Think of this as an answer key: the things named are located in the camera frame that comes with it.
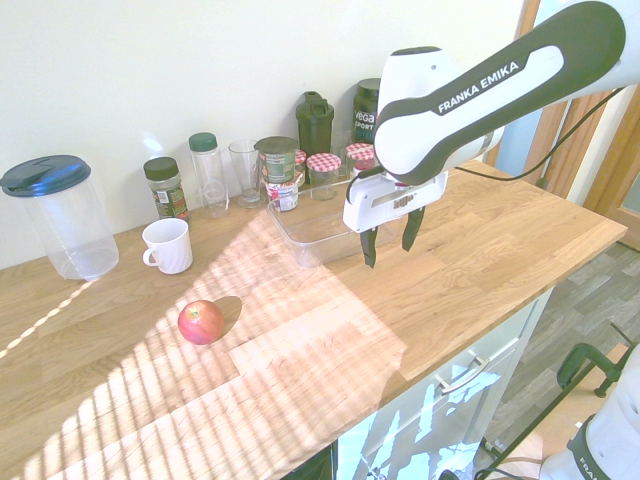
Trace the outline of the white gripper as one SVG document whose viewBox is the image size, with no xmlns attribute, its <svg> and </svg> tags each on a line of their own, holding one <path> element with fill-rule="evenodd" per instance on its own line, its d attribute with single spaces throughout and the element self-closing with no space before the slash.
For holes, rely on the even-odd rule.
<svg viewBox="0 0 640 480">
<path fill-rule="evenodd" d="M 416 186 L 400 186 L 384 173 L 356 177 L 351 181 L 343 208 L 343 222 L 352 231 L 360 233 L 367 266 L 373 268 L 376 263 L 377 227 L 406 214 L 402 248 L 411 250 L 422 225 L 424 207 L 442 197 L 447 180 L 448 173 L 444 172 Z"/>
</svg>

